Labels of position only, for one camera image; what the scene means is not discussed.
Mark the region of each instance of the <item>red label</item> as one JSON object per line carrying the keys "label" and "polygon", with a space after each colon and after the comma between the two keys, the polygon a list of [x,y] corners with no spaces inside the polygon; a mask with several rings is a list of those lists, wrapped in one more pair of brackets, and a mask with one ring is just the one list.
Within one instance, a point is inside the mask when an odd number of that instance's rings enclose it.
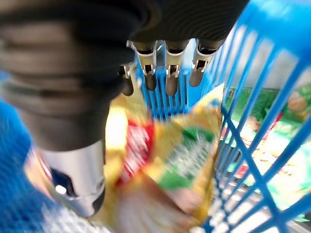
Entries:
{"label": "red label", "polygon": [[154,126],[141,126],[128,121],[126,136],[126,157],[118,184],[126,183],[150,161],[154,142]]}

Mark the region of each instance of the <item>snack bag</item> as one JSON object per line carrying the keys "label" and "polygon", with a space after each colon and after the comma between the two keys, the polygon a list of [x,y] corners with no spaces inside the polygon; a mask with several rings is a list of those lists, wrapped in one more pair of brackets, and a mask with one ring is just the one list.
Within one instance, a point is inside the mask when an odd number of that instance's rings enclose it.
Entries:
{"label": "snack bag", "polygon": [[151,120],[133,86],[134,96],[119,96],[111,105],[106,197],[92,220],[116,233],[186,233],[207,218],[224,86],[166,123]]}

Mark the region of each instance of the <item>yellow snack bag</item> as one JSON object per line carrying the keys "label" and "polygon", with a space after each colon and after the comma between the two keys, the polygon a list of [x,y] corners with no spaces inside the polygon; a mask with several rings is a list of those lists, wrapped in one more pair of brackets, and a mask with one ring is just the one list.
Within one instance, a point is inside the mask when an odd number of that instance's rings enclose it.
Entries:
{"label": "yellow snack bag", "polygon": [[133,97],[119,96],[111,105],[106,197],[93,220],[116,233],[186,233],[207,218],[224,86],[165,123],[151,120],[133,86]]}

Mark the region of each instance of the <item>green label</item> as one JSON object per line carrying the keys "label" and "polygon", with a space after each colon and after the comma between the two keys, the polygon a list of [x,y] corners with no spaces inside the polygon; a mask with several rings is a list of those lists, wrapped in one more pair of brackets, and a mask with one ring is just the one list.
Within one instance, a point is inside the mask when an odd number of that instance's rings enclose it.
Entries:
{"label": "green label", "polygon": [[207,158],[210,156],[214,134],[187,128],[182,131],[183,142],[177,145],[167,161],[167,169],[159,186],[170,189],[191,187]]}

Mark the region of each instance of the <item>metal fingertip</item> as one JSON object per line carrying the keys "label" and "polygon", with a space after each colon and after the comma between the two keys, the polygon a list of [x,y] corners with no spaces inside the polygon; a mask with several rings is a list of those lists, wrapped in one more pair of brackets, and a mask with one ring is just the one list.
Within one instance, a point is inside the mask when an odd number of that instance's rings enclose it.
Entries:
{"label": "metal fingertip", "polygon": [[200,85],[203,78],[203,74],[204,73],[200,72],[199,70],[197,71],[192,70],[189,80],[190,86],[197,87],[198,85]]}
{"label": "metal fingertip", "polygon": [[154,74],[145,75],[145,83],[146,83],[146,88],[149,91],[154,91],[156,88],[156,76]]}
{"label": "metal fingertip", "polygon": [[166,77],[165,81],[165,92],[169,96],[173,96],[176,94],[178,90],[178,77],[170,76]]}
{"label": "metal fingertip", "polygon": [[125,79],[125,84],[124,84],[122,93],[125,96],[130,96],[133,94],[133,92],[134,92],[134,88],[133,88],[132,79],[131,78]]}

